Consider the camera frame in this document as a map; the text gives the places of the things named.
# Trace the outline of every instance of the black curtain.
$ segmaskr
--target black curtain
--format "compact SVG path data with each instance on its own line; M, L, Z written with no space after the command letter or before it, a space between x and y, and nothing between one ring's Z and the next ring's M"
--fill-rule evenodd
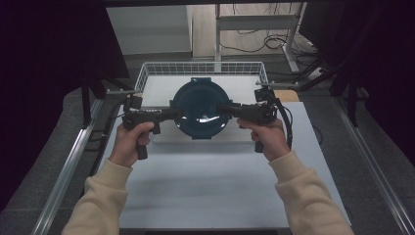
M415 165L415 2L389 1L359 64L367 110Z
M0 3L2 210L48 140L64 97L83 76L102 74L128 77L100 1Z

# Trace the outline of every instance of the cuff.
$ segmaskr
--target cuff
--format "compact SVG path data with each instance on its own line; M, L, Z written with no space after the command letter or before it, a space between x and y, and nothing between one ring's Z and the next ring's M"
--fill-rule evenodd
M106 159L103 167L93 176L93 178L107 186L113 188L125 188L128 176L132 168L111 163Z
M307 171L307 167L299 160L296 152L278 158L269 163L278 178L278 182L289 181Z

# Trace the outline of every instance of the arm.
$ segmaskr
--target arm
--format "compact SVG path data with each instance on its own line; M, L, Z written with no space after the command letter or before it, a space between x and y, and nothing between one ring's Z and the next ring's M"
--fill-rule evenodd
M128 195L125 184L137 162L135 150L149 143L148 131L153 124L145 122L127 131L120 125L115 145L104 166L85 182L85 195L76 203L62 234L118 234L118 218Z
M353 234L315 170L303 165L288 147L281 120L266 126L240 119L238 123L253 131L253 141L264 145L293 234Z

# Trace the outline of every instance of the person's left hand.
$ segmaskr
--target person's left hand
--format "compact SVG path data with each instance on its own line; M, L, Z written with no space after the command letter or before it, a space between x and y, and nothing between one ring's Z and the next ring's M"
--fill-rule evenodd
M109 160L116 165L131 167L138 160L135 149L137 144L148 145L150 143L149 131L155 125L152 122L140 123L134 129L128 131L121 124L116 129L116 138L113 152Z

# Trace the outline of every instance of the gray floor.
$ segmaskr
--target gray floor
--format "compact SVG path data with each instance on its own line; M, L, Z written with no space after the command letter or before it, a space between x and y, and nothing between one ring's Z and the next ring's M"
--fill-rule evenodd
M192 61L189 54L144 55L125 57L131 77L137 77L141 65L151 61ZM262 61L267 71L289 73L282 55L250 55L224 57L223 61ZM270 73L270 80L286 80L291 75ZM321 149L333 174L344 201L355 234L401 234L385 200L359 155L351 136L337 113L333 97L328 92L331 80L312 89L300 92L311 122L321 131ZM58 210L49 234L59 234L68 221L71 210L82 192L83 182L97 158L97 148L102 129L111 107L120 97L109 97L100 113L94 135L90 138L87 151L69 185L69 189ZM364 102L357 106L359 130L376 157L381 169L405 204L411 217L415 217L414 167L394 145L388 135L371 118ZM0 214L0 234L29 234L44 207L50 191L62 170L70 148L82 125L80 92L71 92L64 101L64 111L45 145L38 160L23 181L9 205ZM121 234L144 234L141 231L122 231Z

